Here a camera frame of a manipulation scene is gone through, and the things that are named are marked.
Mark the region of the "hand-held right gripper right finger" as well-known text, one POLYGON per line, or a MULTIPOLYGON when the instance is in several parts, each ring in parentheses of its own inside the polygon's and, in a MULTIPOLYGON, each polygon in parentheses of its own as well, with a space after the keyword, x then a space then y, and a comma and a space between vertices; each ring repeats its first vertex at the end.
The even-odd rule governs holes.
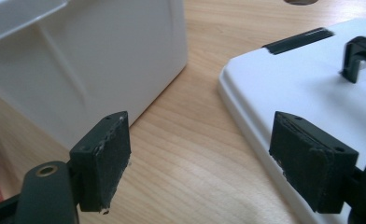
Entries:
POLYGON ((313 211, 341 212, 343 182, 354 173, 356 150, 306 119, 277 111, 269 153, 313 211))

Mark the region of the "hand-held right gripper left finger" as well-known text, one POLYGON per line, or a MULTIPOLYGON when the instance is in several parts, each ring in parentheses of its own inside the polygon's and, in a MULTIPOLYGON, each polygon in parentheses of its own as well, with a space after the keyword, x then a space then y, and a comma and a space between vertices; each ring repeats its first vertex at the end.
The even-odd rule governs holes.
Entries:
POLYGON ((101 119, 70 150, 69 156, 80 210, 108 210, 131 156, 128 112, 101 119))

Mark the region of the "white lid with black handle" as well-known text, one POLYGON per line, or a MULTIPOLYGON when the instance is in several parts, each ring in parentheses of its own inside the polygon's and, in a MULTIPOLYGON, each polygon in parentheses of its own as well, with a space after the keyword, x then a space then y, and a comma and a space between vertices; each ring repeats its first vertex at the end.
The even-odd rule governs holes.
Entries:
POLYGON ((273 54, 261 48, 235 57, 219 77, 219 92, 245 138, 302 224, 346 224, 339 215, 313 212, 269 154, 275 112, 304 118, 359 153, 366 166, 366 63, 355 83, 342 77, 345 45, 366 37, 366 19, 328 27, 328 37, 273 54))

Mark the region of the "white plastic storage box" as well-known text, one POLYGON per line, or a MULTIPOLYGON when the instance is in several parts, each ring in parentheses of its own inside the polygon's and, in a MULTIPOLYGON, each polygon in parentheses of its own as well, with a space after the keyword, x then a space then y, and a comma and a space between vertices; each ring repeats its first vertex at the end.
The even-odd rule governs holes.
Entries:
POLYGON ((183 0, 0 0, 0 97, 64 147, 187 63, 183 0))

